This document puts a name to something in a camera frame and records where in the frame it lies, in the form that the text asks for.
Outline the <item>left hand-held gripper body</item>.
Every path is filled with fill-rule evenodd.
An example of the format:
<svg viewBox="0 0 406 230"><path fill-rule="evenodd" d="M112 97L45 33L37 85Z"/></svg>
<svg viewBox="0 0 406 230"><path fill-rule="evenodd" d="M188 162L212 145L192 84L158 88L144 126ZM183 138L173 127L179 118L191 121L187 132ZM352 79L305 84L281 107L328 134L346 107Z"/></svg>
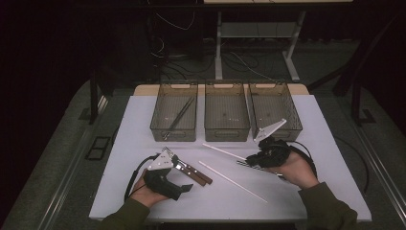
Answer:
<svg viewBox="0 0 406 230"><path fill-rule="evenodd" d="M167 175L173 168L173 162L169 154L163 150L147 167L144 181L153 192L177 200L182 194L182 188L167 179Z"/></svg>

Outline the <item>person's left hand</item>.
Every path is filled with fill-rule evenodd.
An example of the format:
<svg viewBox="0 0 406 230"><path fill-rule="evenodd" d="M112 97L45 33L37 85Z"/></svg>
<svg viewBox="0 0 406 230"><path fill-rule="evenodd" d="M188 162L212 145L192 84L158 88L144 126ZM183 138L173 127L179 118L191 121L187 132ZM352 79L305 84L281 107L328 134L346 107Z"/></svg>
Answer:
<svg viewBox="0 0 406 230"><path fill-rule="evenodd" d="M167 200L168 198L159 193L153 192L145 183L144 176L146 172L143 172L138 181L133 186L133 191L130 194L130 198L137 200L145 205L147 208L151 208L155 204Z"/></svg>

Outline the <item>fork with wooden handle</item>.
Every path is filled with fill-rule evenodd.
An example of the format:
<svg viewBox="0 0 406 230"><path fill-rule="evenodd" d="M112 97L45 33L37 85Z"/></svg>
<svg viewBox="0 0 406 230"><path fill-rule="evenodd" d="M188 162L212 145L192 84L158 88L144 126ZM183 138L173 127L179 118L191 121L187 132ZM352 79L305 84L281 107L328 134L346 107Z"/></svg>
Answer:
<svg viewBox="0 0 406 230"><path fill-rule="evenodd" d="M176 155L175 153L173 153L169 148L164 147L162 149L162 152L167 153L170 157L170 159L172 158L173 155ZM196 168L192 167L191 165L189 165L188 163L182 161L179 158L179 164L183 165L184 167L186 167L187 169L191 170L193 173L195 173L197 176L199 176L200 178L202 178L206 184L212 184L213 180L211 178L209 178L206 174L204 174L203 172L197 170Z"/></svg>

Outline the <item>knife with wooden handle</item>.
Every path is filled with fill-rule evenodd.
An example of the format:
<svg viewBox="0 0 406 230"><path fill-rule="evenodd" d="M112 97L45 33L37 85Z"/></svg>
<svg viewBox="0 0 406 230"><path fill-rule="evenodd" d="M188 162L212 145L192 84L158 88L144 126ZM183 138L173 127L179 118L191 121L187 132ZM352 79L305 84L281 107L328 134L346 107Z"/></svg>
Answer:
<svg viewBox="0 0 406 230"><path fill-rule="evenodd" d="M201 186L206 185L206 182L202 178L197 176L195 173L193 173L191 170L187 169L183 165L178 163L174 168L179 172L183 173L184 175L186 175L187 177L191 178L193 181L197 182L199 185Z"/></svg>

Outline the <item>person's right hand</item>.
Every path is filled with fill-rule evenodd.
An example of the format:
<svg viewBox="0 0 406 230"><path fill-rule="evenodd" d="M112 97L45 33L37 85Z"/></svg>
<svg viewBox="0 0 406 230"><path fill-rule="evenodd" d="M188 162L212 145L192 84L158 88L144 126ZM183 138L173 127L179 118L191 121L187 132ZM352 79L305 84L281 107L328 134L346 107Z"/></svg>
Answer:
<svg viewBox="0 0 406 230"><path fill-rule="evenodd" d="M289 157L279 167L266 168L270 173L280 173L290 183L300 189L308 189L319 184L308 163L296 152L291 152Z"/></svg>

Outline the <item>smoky transparent plastic bin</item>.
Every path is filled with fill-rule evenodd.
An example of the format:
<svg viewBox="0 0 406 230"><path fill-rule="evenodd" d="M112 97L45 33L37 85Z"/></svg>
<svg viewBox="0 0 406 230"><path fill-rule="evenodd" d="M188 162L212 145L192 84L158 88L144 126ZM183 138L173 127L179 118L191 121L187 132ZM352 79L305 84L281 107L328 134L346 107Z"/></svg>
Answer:
<svg viewBox="0 0 406 230"><path fill-rule="evenodd" d="M197 96L195 80L161 82L149 126L155 141L196 140Z"/></svg>
<svg viewBox="0 0 406 230"><path fill-rule="evenodd" d="M285 123L271 136L284 141L295 141L303 126L285 82L250 82L247 91L248 108L253 139L262 129L279 123Z"/></svg>
<svg viewBox="0 0 406 230"><path fill-rule="evenodd" d="M204 128L207 142L247 140L250 121L242 81L206 81Z"/></svg>

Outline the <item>black rectangular floor frame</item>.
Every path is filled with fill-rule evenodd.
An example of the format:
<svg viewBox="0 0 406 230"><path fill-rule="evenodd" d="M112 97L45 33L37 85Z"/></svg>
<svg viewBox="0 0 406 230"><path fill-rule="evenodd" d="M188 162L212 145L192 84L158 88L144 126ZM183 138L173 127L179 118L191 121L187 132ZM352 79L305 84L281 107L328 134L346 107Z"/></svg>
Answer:
<svg viewBox="0 0 406 230"><path fill-rule="evenodd" d="M97 136L94 139L91 148L86 153L85 159L91 161L102 160L108 148L109 141L110 141L109 136Z"/></svg>

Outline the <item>black metal stand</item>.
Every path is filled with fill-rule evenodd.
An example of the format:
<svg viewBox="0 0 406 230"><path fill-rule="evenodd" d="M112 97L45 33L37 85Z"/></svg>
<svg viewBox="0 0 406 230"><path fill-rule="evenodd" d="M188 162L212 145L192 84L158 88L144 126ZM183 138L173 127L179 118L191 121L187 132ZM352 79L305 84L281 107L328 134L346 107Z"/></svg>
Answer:
<svg viewBox="0 0 406 230"><path fill-rule="evenodd" d="M360 127L363 124L373 124L375 119L368 109L362 109L361 105L361 81L356 80L352 85L351 118Z"/></svg>
<svg viewBox="0 0 406 230"><path fill-rule="evenodd" d="M93 125L99 114L99 100L102 95L109 95L111 87L108 77L101 71L94 69L90 72L90 120Z"/></svg>

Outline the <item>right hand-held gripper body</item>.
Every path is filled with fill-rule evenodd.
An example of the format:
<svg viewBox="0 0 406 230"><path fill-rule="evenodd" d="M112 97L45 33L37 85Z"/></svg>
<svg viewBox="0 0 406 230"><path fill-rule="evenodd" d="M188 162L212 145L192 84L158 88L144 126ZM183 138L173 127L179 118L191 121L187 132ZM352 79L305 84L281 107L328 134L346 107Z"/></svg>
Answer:
<svg viewBox="0 0 406 230"><path fill-rule="evenodd" d="M290 149L283 140L276 140L272 134L286 123L285 119L281 119L275 124L261 127L254 142L258 144L260 159L256 160L262 168L273 168L281 166L288 155Z"/></svg>

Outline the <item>white metal desk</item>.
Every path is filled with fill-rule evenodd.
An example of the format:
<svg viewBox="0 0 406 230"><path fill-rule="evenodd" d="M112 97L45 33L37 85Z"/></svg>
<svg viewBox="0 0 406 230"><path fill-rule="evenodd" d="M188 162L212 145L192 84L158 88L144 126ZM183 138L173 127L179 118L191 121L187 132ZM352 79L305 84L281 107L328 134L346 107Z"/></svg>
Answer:
<svg viewBox="0 0 406 230"><path fill-rule="evenodd" d="M203 0L205 7L222 7L217 10L216 39L214 56L214 73L217 80L223 79L221 42L223 38L287 38L289 45L282 50L282 58L293 81L299 81L300 77L292 60L292 56L299 40L306 13L309 7L322 7L324 5L348 4L353 0ZM243 10L269 10L271 7L298 7L299 12L295 20L286 22L225 22L223 14L230 8L242 8Z"/></svg>

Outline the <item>white table cover sheet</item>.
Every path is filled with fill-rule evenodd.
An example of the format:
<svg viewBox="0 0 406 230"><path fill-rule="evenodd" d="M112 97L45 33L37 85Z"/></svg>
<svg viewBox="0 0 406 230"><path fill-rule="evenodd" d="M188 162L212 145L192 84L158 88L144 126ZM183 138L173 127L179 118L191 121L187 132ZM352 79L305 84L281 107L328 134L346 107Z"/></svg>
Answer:
<svg viewBox="0 0 406 230"><path fill-rule="evenodd" d="M338 150L315 98L298 95L293 101L303 125L297 139L298 147L310 151L319 179L328 184L338 199L357 212L358 220L371 220L370 209ZM154 140L149 128L155 102L153 96L133 96L129 99L90 218L103 219L116 212L124 203L124 192L133 171L141 170L147 164L147 157L164 147L163 143ZM177 185L193 184L192 189L177 200L156 204L148 216L149 221L295 222L306 219L305 207L296 186L269 172L240 166L236 158L204 147L203 143L243 157L259 150L252 140L208 143L202 126L197 128L193 142L168 142L167 148L210 177L213 183L201 186L178 170L171 171L169 181ZM209 171L198 161L225 174L268 203Z"/></svg>

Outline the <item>metal spoon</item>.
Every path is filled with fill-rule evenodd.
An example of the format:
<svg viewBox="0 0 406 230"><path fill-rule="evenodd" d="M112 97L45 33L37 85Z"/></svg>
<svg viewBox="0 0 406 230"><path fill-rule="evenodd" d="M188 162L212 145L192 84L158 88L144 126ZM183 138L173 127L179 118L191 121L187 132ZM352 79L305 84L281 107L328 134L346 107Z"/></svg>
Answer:
<svg viewBox="0 0 406 230"><path fill-rule="evenodd" d="M243 166L243 167L247 167L247 168L251 168L251 169L254 169L254 170L270 173L269 171L267 171L266 169L261 168L260 166L250 166L246 162L242 162L242 161L237 160L237 164L239 164L240 166ZM283 177L283 175L281 173L278 173L278 172L271 172L271 173L273 173L274 175L276 175L278 177Z"/></svg>

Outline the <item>aluminium floor rail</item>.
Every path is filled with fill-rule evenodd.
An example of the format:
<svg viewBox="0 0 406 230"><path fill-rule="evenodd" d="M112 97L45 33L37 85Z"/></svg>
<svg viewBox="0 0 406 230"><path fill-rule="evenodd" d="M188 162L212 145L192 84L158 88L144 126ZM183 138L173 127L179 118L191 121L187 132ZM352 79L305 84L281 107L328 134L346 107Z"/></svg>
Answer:
<svg viewBox="0 0 406 230"><path fill-rule="evenodd" d="M405 139L395 133L380 132L377 128L367 125L356 126L354 131L367 162L406 227Z"/></svg>
<svg viewBox="0 0 406 230"><path fill-rule="evenodd" d="M107 104L101 96L100 113ZM74 97L37 164L42 175L41 193L48 197L36 230L51 230L56 221L95 129L89 120L90 98Z"/></svg>

